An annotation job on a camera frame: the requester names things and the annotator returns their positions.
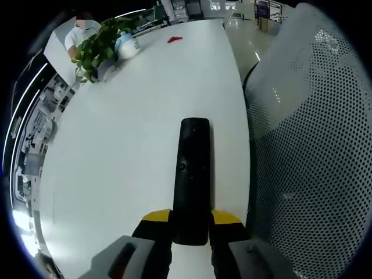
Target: red clip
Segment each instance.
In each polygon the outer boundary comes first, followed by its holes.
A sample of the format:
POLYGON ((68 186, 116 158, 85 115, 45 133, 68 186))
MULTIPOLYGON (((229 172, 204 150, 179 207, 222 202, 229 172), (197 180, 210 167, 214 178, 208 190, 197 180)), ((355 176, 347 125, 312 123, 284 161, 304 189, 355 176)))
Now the red clip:
POLYGON ((181 40, 182 37, 171 37, 169 40, 168 40, 168 43, 171 43, 171 42, 174 42, 174 41, 178 41, 178 40, 181 40))

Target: potted plant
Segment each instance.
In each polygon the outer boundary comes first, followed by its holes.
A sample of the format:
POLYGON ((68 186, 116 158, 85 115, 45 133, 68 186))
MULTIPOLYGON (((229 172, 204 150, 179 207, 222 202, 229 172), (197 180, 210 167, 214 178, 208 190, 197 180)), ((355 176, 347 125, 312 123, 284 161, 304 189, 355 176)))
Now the potted plant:
POLYGON ((77 72, 85 70, 84 77, 77 74, 77 79, 85 82, 86 78, 94 83, 97 79, 99 65, 105 60, 117 60, 115 53, 115 42, 120 37, 121 32, 130 33, 137 26, 137 20, 121 18, 107 19, 101 23, 101 29, 97 34, 86 39, 77 47, 79 53, 76 55, 77 72))

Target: white perforated surface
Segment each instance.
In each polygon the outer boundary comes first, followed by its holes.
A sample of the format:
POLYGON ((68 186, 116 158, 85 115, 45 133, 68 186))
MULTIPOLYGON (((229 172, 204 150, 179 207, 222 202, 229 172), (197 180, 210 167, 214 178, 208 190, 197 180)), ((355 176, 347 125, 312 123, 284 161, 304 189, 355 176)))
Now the white perforated surface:
POLYGON ((257 155, 253 234, 300 277, 337 278, 372 207, 372 89, 356 52, 331 20, 300 4, 245 97, 257 155))

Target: floor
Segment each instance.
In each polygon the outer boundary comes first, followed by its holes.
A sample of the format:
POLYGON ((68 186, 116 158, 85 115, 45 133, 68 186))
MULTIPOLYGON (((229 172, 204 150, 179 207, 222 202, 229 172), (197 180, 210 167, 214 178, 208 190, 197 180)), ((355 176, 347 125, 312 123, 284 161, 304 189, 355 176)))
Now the floor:
POLYGON ((242 82, 248 71, 270 48, 274 35, 259 30, 253 20, 231 19, 226 27, 242 82))

